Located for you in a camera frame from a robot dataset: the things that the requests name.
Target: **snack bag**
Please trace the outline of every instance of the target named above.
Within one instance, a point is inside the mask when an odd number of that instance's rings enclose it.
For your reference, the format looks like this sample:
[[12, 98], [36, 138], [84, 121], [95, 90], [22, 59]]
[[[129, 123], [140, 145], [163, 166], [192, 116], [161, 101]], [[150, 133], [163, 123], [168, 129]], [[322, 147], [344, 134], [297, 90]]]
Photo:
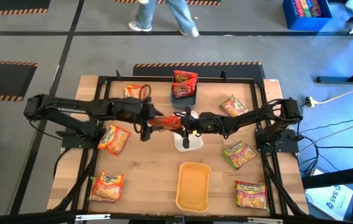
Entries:
[[102, 170], [101, 175], [95, 182], [91, 195], [92, 197], [96, 195], [113, 201], [120, 200], [123, 181], [124, 175], [111, 176]]
[[96, 194], [94, 194], [94, 187], [95, 187], [95, 183], [96, 183], [96, 180], [98, 179], [97, 177], [90, 177], [90, 179], [92, 180], [92, 185], [91, 185], [91, 193], [89, 195], [89, 199], [90, 201], [93, 201], [93, 202], [109, 202], [109, 203], [114, 203], [115, 200], [113, 199], [109, 199], [109, 198], [106, 198], [106, 197], [101, 197], [101, 196], [98, 196]]
[[197, 73], [175, 70], [174, 82], [171, 84], [173, 97], [193, 96], [195, 94], [197, 80]]
[[[122, 94], [124, 97], [134, 97], [140, 99], [139, 92], [142, 87], [140, 85], [127, 85], [122, 89]], [[146, 90], [142, 90], [142, 98], [146, 97]]]
[[256, 153], [243, 140], [238, 141], [234, 146], [222, 152], [234, 170], [240, 169], [246, 162], [256, 156]]
[[161, 130], [176, 130], [182, 127], [181, 119], [175, 115], [162, 116], [149, 120], [150, 125]]
[[228, 112], [233, 117], [239, 116], [248, 111], [248, 109], [233, 95], [221, 105], [219, 105], [219, 107], [226, 110], [226, 112]]
[[266, 185], [250, 184], [235, 180], [236, 205], [240, 208], [256, 208], [267, 210]]
[[189, 79], [195, 79], [197, 81], [198, 74], [194, 72], [185, 71], [174, 71], [174, 82], [182, 83], [188, 81]]
[[126, 144], [130, 132], [110, 125], [98, 144], [98, 149], [106, 149], [108, 153], [118, 155]]

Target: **wooden tabletop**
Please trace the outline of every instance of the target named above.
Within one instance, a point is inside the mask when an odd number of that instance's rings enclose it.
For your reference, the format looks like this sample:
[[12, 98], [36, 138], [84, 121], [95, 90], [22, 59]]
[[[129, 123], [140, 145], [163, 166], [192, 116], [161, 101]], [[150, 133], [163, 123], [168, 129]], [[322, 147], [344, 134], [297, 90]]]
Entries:
[[[77, 90], [76, 99], [92, 100], [98, 76], [83, 75]], [[267, 99], [281, 98], [278, 80], [264, 80]], [[170, 103], [170, 85], [168, 82], [115, 82], [111, 83], [110, 97], [122, 97], [121, 88], [127, 84], [152, 87], [152, 101], [159, 111], [171, 115], [175, 109]], [[199, 114], [211, 111], [227, 115], [219, 109], [219, 104], [231, 95], [238, 98], [248, 109], [253, 110], [252, 96], [248, 84], [239, 83], [198, 83], [197, 104], [193, 110]], [[84, 115], [74, 115], [86, 119]], [[180, 153], [175, 149], [173, 133], [153, 133], [147, 142], [139, 140], [131, 124], [118, 121], [107, 122], [131, 132], [125, 148], [119, 156], [113, 156], [100, 150], [95, 175], [105, 170], [111, 175], [124, 174], [124, 188], [121, 201], [116, 203], [90, 202], [89, 212], [101, 213], [144, 213], [161, 215], [197, 215], [180, 210], [175, 204], [179, 167], [183, 162], [199, 162], [210, 166], [208, 202], [209, 209], [204, 215], [267, 216], [265, 210], [238, 208], [235, 205], [235, 180], [264, 184], [264, 172], [260, 155], [250, 160], [237, 171], [221, 155], [221, 151], [243, 139], [252, 149], [256, 149], [255, 125], [240, 128], [228, 140], [215, 134], [202, 135], [204, 146], [198, 151]], [[53, 181], [48, 209], [57, 206], [75, 183], [80, 164], [81, 149], [71, 149], [58, 164]], [[292, 199], [306, 213], [306, 204], [300, 172], [292, 154], [278, 153], [283, 185]], [[81, 208], [85, 194], [81, 188], [78, 207]], [[280, 213], [280, 204], [276, 188], [273, 186], [276, 211]]]

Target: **blue crate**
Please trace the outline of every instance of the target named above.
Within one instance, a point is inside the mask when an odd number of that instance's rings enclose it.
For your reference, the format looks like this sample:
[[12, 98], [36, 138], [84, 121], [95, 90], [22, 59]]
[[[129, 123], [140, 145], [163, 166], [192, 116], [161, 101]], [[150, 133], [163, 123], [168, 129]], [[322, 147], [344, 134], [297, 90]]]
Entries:
[[299, 17], [295, 12], [294, 0], [284, 0], [283, 8], [287, 26], [290, 30], [320, 31], [331, 20], [331, 12], [327, 0], [318, 0], [321, 17]]

